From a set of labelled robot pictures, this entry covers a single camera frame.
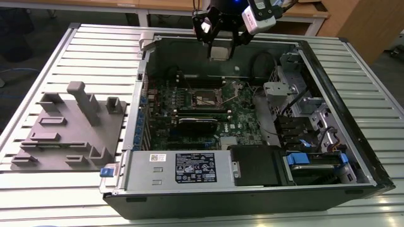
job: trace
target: white sticker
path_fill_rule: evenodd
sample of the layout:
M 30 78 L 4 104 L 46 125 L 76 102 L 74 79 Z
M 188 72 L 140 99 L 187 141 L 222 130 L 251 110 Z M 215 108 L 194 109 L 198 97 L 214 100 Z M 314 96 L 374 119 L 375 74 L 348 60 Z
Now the white sticker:
M 151 162 L 166 162 L 167 154 L 151 154 Z
M 118 4 L 118 6 L 135 7 L 135 4 Z

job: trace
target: side panel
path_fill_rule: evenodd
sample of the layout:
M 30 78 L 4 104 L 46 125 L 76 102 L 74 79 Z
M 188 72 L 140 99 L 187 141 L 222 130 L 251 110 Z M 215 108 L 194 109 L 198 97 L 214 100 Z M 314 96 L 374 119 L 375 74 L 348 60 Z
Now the side panel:
M 104 201 L 130 220 L 202 218 L 327 210 L 378 190 L 354 188 L 134 197 L 106 194 Z

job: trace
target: wooden table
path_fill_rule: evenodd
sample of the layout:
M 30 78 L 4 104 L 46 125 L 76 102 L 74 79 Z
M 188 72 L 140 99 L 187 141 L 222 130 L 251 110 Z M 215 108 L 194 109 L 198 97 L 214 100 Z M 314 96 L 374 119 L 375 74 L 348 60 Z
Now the wooden table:
M 0 7 L 136 13 L 143 27 L 150 26 L 151 14 L 191 16 L 194 10 L 192 0 L 0 0 Z M 299 3 L 279 21 L 310 23 L 306 35 L 315 36 L 328 17 L 312 4 Z

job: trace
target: barcode sticker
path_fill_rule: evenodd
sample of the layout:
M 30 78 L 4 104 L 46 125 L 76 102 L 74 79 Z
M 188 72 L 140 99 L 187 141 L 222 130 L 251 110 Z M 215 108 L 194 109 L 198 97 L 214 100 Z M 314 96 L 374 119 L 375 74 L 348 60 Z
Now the barcode sticker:
M 166 162 L 167 154 L 151 154 L 151 162 Z

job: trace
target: floor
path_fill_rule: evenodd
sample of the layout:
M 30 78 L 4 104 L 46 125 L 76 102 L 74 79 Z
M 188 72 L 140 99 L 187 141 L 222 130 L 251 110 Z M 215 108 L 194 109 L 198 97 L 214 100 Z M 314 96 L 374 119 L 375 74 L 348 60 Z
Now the floor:
M 0 56 L 0 70 L 4 68 L 34 68 L 40 70 L 47 63 L 52 51 L 60 41 L 71 22 L 104 25 L 128 25 L 126 14 L 100 12 L 56 12 L 58 17 L 51 19 L 46 10 L 31 11 L 31 20 L 35 24 L 35 31 L 27 35 L 26 39 L 34 49 L 31 59 L 20 63 L 10 63 Z M 130 17 L 132 25 L 136 24 L 136 17 Z M 152 26 L 192 28 L 191 18 L 180 16 L 152 16 Z M 404 61 L 390 57 L 383 53 L 372 69 L 383 81 L 386 87 L 396 97 L 399 103 L 404 105 Z M 6 81 L 6 86 L 0 88 L 0 133 L 14 115 L 16 108 L 27 94 L 36 79 L 35 71 L 10 71 L 0 74 Z

